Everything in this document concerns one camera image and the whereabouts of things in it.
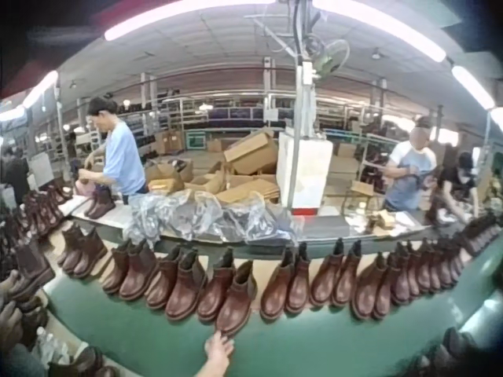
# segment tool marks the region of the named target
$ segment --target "brown cardboard box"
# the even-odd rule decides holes
[[[277,145],[274,132],[264,127],[232,144],[224,156],[238,174],[253,174],[271,168],[277,163]]]

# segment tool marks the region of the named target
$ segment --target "man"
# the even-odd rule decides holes
[[[384,168],[384,176],[392,178],[384,198],[384,209],[391,212],[416,210],[421,190],[433,185],[432,173],[437,166],[435,153],[428,148],[431,127],[428,117],[417,120],[409,141],[396,145]]]
[[[95,97],[89,103],[88,116],[100,132],[108,132],[108,137],[100,148],[86,158],[84,166],[90,169],[95,157],[105,154],[105,168],[103,172],[80,169],[79,179],[116,185],[123,194],[123,202],[128,204],[129,196],[145,194],[148,189],[133,133],[116,113],[117,103],[114,101]]]
[[[479,216],[479,197],[472,170],[472,155],[469,152],[461,153],[455,167],[442,170],[433,199],[439,201],[438,207],[445,207],[465,225],[468,224],[467,218],[457,202],[465,201],[469,197],[473,215],[476,218]]]
[[[19,206],[23,203],[23,197],[30,191],[28,163],[26,159],[17,157],[10,147],[4,148],[2,154],[2,183],[13,187],[16,204]]]

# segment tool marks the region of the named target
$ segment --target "worker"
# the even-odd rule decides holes
[[[410,131],[409,141],[398,143],[393,149],[384,168],[384,176],[393,179],[384,197],[384,209],[390,212],[416,210],[421,190],[433,186],[437,159],[428,148],[430,135],[429,118],[423,116]]]
[[[102,133],[108,133],[106,142],[86,158],[79,170],[79,179],[102,185],[116,185],[128,204],[129,196],[148,192],[145,172],[133,133],[127,124],[117,116],[117,103],[101,97],[93,98],[87,111],[94,125]],[[105,154],[103,172],[90,171],[94,159]]]
[[[472,154],[462,152],[455,167],[446,167],[442,170],[433,199],[439,201],[439,208],[446,208],[465,225],[468,224],[468,218],[458,205],[459,202],[469,199],[473,207],[473,216],[476,218],[479,216],[479,196],[472,171]]]

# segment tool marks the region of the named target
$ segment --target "ceiling light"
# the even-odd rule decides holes
[[[114,27],[111,27],[105,32],[105,39],[113,41],[133,30],[144,27],[148,24],[153,24],[159,20],[168,17],[177,16],[179,14],[192,12],[193,10],[202,10],[215,8],[217,6],[227,5],[266,5],[272,4],[276,0],[181,0],[179,2],[172,2],[158,8],[140,13],[137,16],[125,20]]]
[[[371,6],[353,0],[313,0],[313,6],[347,16],[364,24],[377,27],[409,43],[412,47],[440,63],[446,58],[446,52],[432,40],[415,31],[410,26]]]
[[[452,72],[454,78],[464,86],[483,108],[490,110],[496,105],[493,98],[486,92],[480,82],[465,67],[455,65]]]
[[[39,98],[42,96],[46,90],[50,88],[57,80],[57,72],[51,71],[46,77],[42,79],[39,84],[31,90],[31,92],[24,98],[23,106],[25,108],[30,108]]]
[[[0,122],[8,122],[10,120],[21,118],[24,115],[24,107],[17,106],[12,110],[0,113]]]

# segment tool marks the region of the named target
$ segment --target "light blue t-shirt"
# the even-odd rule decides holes
[[[135,194],[145,185],[145,172],[133,133],[126,123],[117,123],[107,137],[103,175],[117,182],[123,195]]]
[[[410,141],[399,143],[390,154],[390,161],[396,163],[398,167],[416,167],[423,177],[437,166],[435,153],[430,148],[417,151]],[[386,192],[386,201],[397,210],[416,210],[420,198],[421,189],[415,177],[394,179]]]

